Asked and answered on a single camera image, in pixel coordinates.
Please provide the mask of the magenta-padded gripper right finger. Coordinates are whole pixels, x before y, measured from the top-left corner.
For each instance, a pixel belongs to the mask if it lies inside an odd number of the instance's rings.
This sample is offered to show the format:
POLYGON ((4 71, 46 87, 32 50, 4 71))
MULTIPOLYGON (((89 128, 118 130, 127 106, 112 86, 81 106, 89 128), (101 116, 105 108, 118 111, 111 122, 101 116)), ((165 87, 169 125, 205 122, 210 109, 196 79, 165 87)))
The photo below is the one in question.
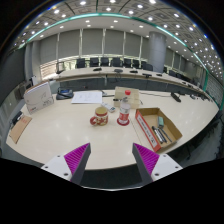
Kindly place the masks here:
POLYGON ((137 143, 133 144, 132 153, 142 179, 147 185, 182 169, 168 154, 158 155, 137 143))

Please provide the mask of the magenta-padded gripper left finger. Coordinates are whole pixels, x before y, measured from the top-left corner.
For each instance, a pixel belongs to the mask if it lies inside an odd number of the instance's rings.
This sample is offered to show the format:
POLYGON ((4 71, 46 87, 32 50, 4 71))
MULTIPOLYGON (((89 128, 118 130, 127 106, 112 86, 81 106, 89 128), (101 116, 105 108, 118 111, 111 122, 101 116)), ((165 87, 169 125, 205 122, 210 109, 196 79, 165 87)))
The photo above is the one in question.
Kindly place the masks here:
POLYGON ((90 154, 91 145, 87 143, 65 155, 55 156, 42 169, 79 185, 90 154))

